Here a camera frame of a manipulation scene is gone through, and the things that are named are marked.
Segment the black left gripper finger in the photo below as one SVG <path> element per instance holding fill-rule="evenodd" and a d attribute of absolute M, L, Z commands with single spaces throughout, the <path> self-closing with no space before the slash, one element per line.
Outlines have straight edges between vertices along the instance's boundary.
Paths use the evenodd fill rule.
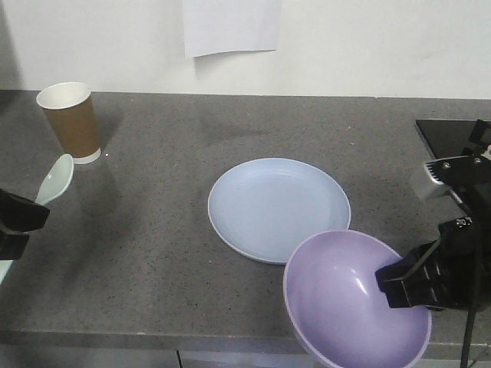
<path fill-rule="evenodd" d="M 1 189 L 1 221 L 11 230 L 30 232 L 43 228 L 49 214 L 47 207 Z"/>
<path fill-rule="evenodd" d="M 19 232 L 7 232 L 1 230 L 1 260 L 17 260 L 25 250 L 30 235 Z"/>

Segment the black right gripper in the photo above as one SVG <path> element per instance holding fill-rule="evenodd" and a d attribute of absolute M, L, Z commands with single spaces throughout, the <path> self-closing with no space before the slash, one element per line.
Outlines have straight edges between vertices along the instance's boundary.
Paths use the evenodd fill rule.
<path fill-rule="evenodd" d="M 438 225 L 439 238 L 375 272 L 390 308 L 490 307 L 490 185 L 465 189 L 465 215 Z"/>

